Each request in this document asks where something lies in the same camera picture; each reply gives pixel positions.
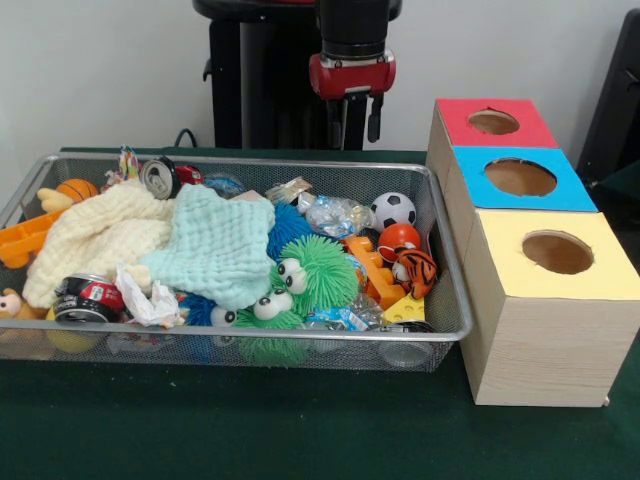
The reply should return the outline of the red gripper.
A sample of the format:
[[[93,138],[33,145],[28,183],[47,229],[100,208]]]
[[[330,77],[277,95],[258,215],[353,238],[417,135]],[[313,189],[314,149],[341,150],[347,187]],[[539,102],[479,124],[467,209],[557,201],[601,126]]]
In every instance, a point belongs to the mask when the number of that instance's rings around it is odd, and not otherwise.
[[[391,89],[396,77],[396,60],[391,50],[365,60],[334,59],[322,53],[309,59],[309,78],[313,91],[323,100],[340,100],[336,104],[337,147],[344,149],[351,93],[366,92],[372,96],[367,125],[367,139],[380,139],[384,93]]]

